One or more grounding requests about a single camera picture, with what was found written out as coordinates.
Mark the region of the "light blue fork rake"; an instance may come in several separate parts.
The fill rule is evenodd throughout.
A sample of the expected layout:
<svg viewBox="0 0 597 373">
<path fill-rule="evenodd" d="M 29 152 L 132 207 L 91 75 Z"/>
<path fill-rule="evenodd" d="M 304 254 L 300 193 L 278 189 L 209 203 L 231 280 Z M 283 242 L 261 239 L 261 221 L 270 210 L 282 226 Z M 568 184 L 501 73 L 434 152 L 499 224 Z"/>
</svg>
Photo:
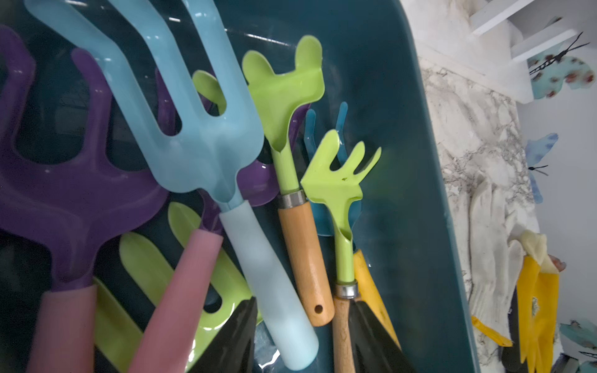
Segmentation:
<svg viewBox="0 0 597 373">
<path fill-rule="evenodd" d="M 257 299 L 281 360 L 292 371 L 316 359 L 319 340 L 286 270 L 237 183 L 260 154 L 264 130 L 236 55 L 212 1 L 187 1 L 225 96 L 224 114 L 203 107 L 166 21 L 148 1 L 116 1 L 115 9 L 148 46 L 182 121 L 167 136 L 155 122 L 121 49 L 65 1 L 28 1 L 30 14 L 96 59 L 157 182 L 174 193 L 202 189 L 219 205 L 224 230 Z"/>
</svg>

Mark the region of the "teal plastic storage box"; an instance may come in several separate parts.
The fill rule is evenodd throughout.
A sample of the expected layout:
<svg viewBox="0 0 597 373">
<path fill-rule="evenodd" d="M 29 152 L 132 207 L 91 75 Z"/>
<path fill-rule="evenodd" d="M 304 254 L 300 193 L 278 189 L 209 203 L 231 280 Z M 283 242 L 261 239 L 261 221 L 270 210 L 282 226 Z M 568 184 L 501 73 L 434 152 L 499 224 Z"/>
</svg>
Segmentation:
<svg viewBox="0 0 597 373">
<path fill-rule="evenodd" d="M 26 9 L 4 1 L 1 22 L 37 62 L 16 147 L 36 163 L 60 163 L 82 147 L 90 100 L 70 53 L 77 46 Z M 65 1 L 124 53 L 157 124 L 155 61 L 138 31 L 107 1 Z M 190 73 L 214 71 L 181 1 L 148 1 L 166 21 Z M 239 66 L 249 50 L 273 69 L 293 67 L 299 39 L 323 47 L 323 98 L 314 104 L 317 138 L 349 106 L 345 141 L 382 155 L 362 182 L 354 226 L 407 360 L 418 372 L 480 369 L 460 273 L 454 228 L 414 39 L 397 1 L 216 1 Z M 123 169 L 149 169 L 115 98 L 107 141 Z"/>
</svg>

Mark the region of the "purple fork pink handle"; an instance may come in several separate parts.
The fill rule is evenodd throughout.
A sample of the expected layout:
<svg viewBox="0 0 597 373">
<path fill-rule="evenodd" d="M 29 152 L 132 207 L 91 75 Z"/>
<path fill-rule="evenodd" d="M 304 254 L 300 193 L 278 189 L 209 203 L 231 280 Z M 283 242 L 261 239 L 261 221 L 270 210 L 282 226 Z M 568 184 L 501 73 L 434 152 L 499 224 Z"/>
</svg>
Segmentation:
<svg viewBox="0 0 597 373">
<path fill-rule="evenodd" d="M 8 68 L 1 92 L 1 227 L 51 254 L 51 288 L 41 298 L 26 369 L 91 372 L 96 256 L 105 242 L 153 218 L 167 192 L 149 171 L 126 172 L 107 158 L 112 93 L 94 57 L 81 48 L 72 60 L 90 90 L 82 150 L 54 165 L 23 158 L 15 142 L 36 63 L 7 26 L 1 52 Z"/>
</svg>

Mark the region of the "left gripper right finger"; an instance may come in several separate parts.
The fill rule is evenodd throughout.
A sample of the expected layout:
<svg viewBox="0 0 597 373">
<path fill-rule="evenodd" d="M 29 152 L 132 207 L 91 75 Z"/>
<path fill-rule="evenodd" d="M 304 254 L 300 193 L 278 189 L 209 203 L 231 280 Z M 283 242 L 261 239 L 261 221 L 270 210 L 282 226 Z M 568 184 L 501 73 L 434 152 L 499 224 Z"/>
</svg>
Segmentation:
<svg viewBox="0 0 597 373">
<path fill-rule="evenodd" d="M 357 372 L 409 372 L 415 369 L 363 301 L 351 301 L 349 330 Z"/>
</svg>

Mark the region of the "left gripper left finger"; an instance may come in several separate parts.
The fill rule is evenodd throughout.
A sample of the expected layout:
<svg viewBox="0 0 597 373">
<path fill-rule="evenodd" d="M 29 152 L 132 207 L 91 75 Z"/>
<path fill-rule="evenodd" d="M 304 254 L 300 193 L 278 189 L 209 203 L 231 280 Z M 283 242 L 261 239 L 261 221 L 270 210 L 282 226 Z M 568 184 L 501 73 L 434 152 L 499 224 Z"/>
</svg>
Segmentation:
<svg viewBox="0 0 597 373">
<path fill-rule="evenodd" d="M 239 303 L 190 372 L 252 372 L 257 311 L 255 297 Z"/>
</svg>

